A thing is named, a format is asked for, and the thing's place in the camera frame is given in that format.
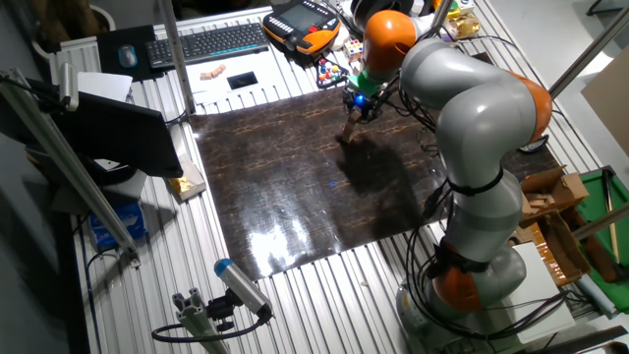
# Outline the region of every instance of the table surface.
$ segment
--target table surface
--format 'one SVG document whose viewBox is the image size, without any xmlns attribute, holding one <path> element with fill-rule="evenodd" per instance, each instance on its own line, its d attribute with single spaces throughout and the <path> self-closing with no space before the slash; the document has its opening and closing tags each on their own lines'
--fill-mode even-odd
<svg viewBox="0 0 629 354">
<path fill-rule="evenodd" d="M 227 251 L 251 279 L 422 226 L 424 201 L 445 180 L 441 160 L 421 149 L 434 135 L 392 107 L 339 144 L 342 96 L 335 88 L 192 119 Z M 502 165 L 522 180 L 557 163 L 544 148 L 512 151 Z"/>
<path fill-rule="evenodd" d="M 498 35 L 514 42 L 487 0 L 477 0 L 476 5 L 475 15 L 483 26 L 480 34 Z M 178 24 L 178 28 L 181 34 L 190 34 L 259 22 L 269 12 L 267 7 L 190 20 Z M 165 38 L 163 26 L 155 27 L 155 32 L 158 39 Z M 61 47 L 60 52 L 50 56 L 54 83 L 64 62 L 74 64 L 79 71 L 100 71 L 94 37 L 66 42 Z M 479 39 L 464 44 L 463 48 L 469 54 L 486 51 L 498 67 L 540 82 L 526 58 L 508 44 Z M 347 66 L 341 53 L 331 53 L 328 57 Z M 198 106 L 199 110 L 224 113 L 316 91 L 316 69 L 303 68 L 274 48 L 248 59 L 248 68 L 270 71 L 273 81 L 228 92 L 219 100 L 204 102 Z M 215 66 L 210 63 L 207 68 L 211 71 Z M 178 85 L 173 71 L 161 79 L 133 83 L 134 104 L 160 110 L 166 119 L 174 119 L 184 110 Z M 554 108 L 561 111 L 559 105 Z M 172 131 L 181 138 L 178 148 L 202 166 L 191 126 L 177 124 Z M 600 167 L 599 160 L 568 118 L 553 116 L 547 133 L 550 152 L 557 161 L 568 165 L 567 172 L 587 172 Z M 229 257 L 212 191 L 209 189 L 179 205 L 162 179 L 148 178 L 141 203 L 150 206 L 144 209 L 148 210 L 149 233 L 138 242 L 142 262 L 138 269 L 105 257 L 85 271 L 86 260 L 94 256 L 95 250 L 86 228 L 75 235 L 91 350 L 94 353 L 202 353 L 198 344 L 153 341 L 150 332 L 177 322 L 172 294 L 187 293 L 189 288 L 197 287 L 208 300 L 225 291 L 224 284 L 212 271 L 217 260 Z M 422 229 L 426 240 L 440 233 L 435 224 Z M 395 292 L 404 278 L 405 252 L 406 241 L 397 235 L 257 281 L 257 286 L 273 303 L 275 319 L 269 326 L 226 342 L 232 353 L 425 352 L 423 345 L 403 330 L 396 315 Z M 88 280 L 92 292 L 87 290 Z M 573 315 L 590 310 L 573 309 Z M 254 318 L 246 309 L 239 308 L 234 323 L 237 329 L 243 329 L 252 325 Z M 173 335 L 184 333 L 179 330 Z"/>
</svg>

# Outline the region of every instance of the keyboard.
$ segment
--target keyboard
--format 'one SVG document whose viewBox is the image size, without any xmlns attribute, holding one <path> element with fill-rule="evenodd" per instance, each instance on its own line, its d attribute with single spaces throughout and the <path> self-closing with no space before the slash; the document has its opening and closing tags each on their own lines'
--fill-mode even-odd
<svg viewBox="0 0 629 354">
<path fill-rule="evenodd" d="M 180 37 L 186 64 L 226 59 L 268 50 L 261 24 L 247 24 Z M 168 39 L 146 44 L 151 69 L 174 67 Z"/>
</svg>

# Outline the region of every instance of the dark wood-pattern board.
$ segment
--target dark wood-pattern board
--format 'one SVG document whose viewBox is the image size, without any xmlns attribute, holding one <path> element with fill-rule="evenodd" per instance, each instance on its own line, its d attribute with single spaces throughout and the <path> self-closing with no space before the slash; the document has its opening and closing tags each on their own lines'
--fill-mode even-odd
<svg viewBox="0 0 629 354">
<path fill-rule="evenodd" d="M 340 145 L 341 96 L 330 89 L 193 118 L 229 256 L 252 279 L 419 226 L 420 206 L 445 178 L 421 149 L 434 136 L 388 107 Z M 547 149 L 503 160 L 518 179 L 556 164 Z"/>
</svg>

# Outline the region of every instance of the pole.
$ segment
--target pole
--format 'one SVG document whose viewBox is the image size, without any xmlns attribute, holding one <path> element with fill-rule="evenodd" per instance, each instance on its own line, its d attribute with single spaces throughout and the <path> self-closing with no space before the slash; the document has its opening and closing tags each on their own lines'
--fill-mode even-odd
<svg viewBox="0 0 629 354">
<path fill-rule="evenodd" d="M 184 59 L 184 49 L 181 47 L 179 32 L 177 31 L 177 19 L 175 19 L 173 4 L 171 0 L 157 0 L 157 2 L 159 3 L 164 27 L 166 28 L 166 35 L 168 35 L 168 46 L 170 47 L 170 52 L 173 55 L 173 63 L 175 64 L 175 70 L 177 71 L 177 77 L 179 78 L 179 86 L 181 87 L 181 91 L 184 96 L 186 114 L 191 116 L 196 113 L 195 99 L 193 98 L 193 91 L 190 88 L 190 82 L 188 81 L 186 60 Z"/>
<path fill-rule="evenodd" d="M 22 85 L 29 85 L 17 69 L 12 69 L 9 72 L 9 78 Z M 134 239 L 91 179 L 50 116 L 47 113 L 42 113 L 31 93 L 22 88 L 2 83 L 0 84 L 0 93 L 5 96 L 37 141 L 50 154 L 50 157 L 59 166 L 59 169 L 72 183 L 72 186 L 86 201 L 91 211 L 100 218 L 118 245 L 127 252 L 132 260 L 131 265 L 139 266 L 138 247 Z"/>
<path fill-rule="evenodd" d="M 609 227 L 614 222 L 629 216 L 629 203 L 625 203 L 624 206 L 614 209 L 612 212 L 605 214 L 603 217 L 590 222 L 577 231 L 573 232 L 577 241 L 581 241 L 586 237 L 593 235 L 606 227 Z"/>
<path fill-rule="evenodd" d="M 588 64 L 599 55 L 602 49 L 616 37 L 616 35 L 629 23 L 629 6 L 625 7 L 613 22 L 590 44 L 590 46 L 575 60 L 565 73 L 548 90 L 552 99 L 555 99 L 565 88 L 585 69 Z"/>
</svg>

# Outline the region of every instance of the green felt board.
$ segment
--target green felt board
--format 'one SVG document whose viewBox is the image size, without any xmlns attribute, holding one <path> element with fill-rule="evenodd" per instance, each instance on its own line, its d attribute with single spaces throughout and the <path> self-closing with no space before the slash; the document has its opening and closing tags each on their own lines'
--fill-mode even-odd
<svg viewBox="0 0 629 354">
<path fill-rule="evenodd" d="M 583 184 L 590 193 L 578 206 L 577 210 L 586 222 L 594 221 L 606 213 L 605 195 L 602 188 L 602 171 L 595 171 L 581 176 Z M 620 207 L 629 201 L 629 192 L 614 176 L 609 186 L 611 202 L 614 208 Z M 620 263 L 629 267 L 629 218 L 624 218 L 616 222 L 616 235 L 618 238 L 618 253 Z M 611 240 L 609 228 L 597 233 L 600 244 L 607 250 L 613 258 L 611 251 Z M 615 283 L 607 283 L 600 277 L 600 274 L 593 269 L 590 274 L 592 280 L 599 286 L 600 290 L 607 295 L 618 311 L 629 313 L 629 279 Z"/>
</svg>

